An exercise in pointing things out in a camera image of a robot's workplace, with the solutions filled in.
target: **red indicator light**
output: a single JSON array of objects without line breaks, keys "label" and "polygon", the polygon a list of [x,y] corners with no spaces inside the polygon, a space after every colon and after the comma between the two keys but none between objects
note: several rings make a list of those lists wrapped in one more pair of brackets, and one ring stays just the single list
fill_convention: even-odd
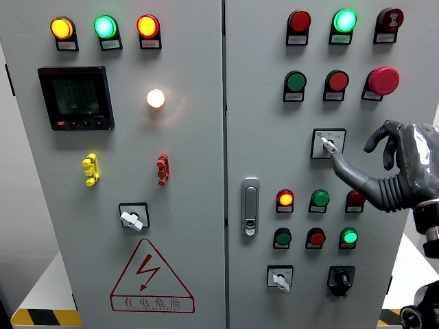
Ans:
[{"label": "red indicator light", "polygon": [[348,193],[348,203],[352,207],[361,207],[366,202],[366,198],[359,194],[357,191],[351,191]]},{"label": "red indicator light", "polygon": [[403,24],[404,14],[398,8],[386,8],[378,15],[378,24],[386,32],[396,32]]},{"label": "red indicator light", "polygon": [[289,26],[295,32],[305,32],[311,25],[311,16],[307,12],[293,12],[289,19]]},{"label": "red indicator light", "polygon": [[137,20],[137,31],[144,38],[153,38],[160,29],[158,20],[152,15],[140,16]]},{"label": "red indicator light", "polygon": [[286,207],[294,202],[294,194],[290,190],[282,190],[277,193],[277,202]]},{"label": "red indicator light", "polygon": [[399,85],[399,73],[390,66],[380,67],[369,77],[369,88],[376,95],[386,96],[393,93]]},{"label": "red indicator light", "polygon": [[309,242],[311,242],[313,245],[322,245],[326,241],[326,237],[323,233],[315,233],[311,235],[311,238],[309,238]]},{"label": "red indicator light", "polygon": [[348,86],[349,77],[345,72],[338,71],[329,78],[329,86],[334,91],[341,91]]}]

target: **electric shock warning triangle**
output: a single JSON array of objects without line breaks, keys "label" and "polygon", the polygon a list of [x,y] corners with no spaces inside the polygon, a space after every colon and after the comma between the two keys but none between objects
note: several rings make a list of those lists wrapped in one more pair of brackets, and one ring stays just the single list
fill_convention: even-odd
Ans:
[{"label": "electric shock warning triangle", "polygon": [[140,240],[110,301],[119,312],[195,312],[192,294],[148,239]]}]

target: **white wall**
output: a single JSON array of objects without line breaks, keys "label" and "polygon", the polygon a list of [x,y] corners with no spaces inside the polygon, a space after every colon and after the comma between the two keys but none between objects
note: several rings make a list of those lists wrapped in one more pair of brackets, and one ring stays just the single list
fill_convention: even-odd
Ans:
[{"label": "white wall", "polygon": [[0,300],[11,316],[59,248],[4,64],[0,44]]}]

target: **push button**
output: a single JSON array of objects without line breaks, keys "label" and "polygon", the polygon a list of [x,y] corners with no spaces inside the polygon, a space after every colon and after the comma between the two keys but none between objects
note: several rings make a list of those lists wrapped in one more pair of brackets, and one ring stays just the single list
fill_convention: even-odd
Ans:
[{"label": "push button", "polygon": [[382,101],[383,96],[393,93],[399,85],[399,73],[390,66],[383,66],[369,73],[361,99]]}]

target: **green indicator light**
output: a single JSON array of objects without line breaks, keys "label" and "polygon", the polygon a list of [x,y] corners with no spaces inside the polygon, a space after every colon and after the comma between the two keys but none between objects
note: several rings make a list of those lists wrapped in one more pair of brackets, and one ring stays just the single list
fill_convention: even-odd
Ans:
[{"label": "green indicator light", "polygon": [[288,243],[291,242],[291,236],[287,233],[280,233],[276,237],[276,241],[279,245],[287,245]]},{"label": "green indicator light", "polygon": [[338,32],[350,32],[356,24],[357,14],[352,9],[340,10],[334,17],[334,27]]},{"label": "green indicator light", "polygon": [[318,190],[311,196],[312,202],[318,207],[324,207],[329,203],[329,194],[325,190]]},{"label": "green indicator light", "polygon": [[342,230],[342,240],[345,243],[354,243],[357,239],[357,231],[353,228],[345,228],[344,230]]},{"label": "green indicator light", "polygon": [[101,38],[111,38],[116,34],[116,30],[116,22],[111,17],[104,15],[96,18],[95,31]]},{"label": "green indicator light", "polygon": [[292,91],[299,91],[305,87],[305,77],[300,73],[293,73],[288,78],[287,85]]}]

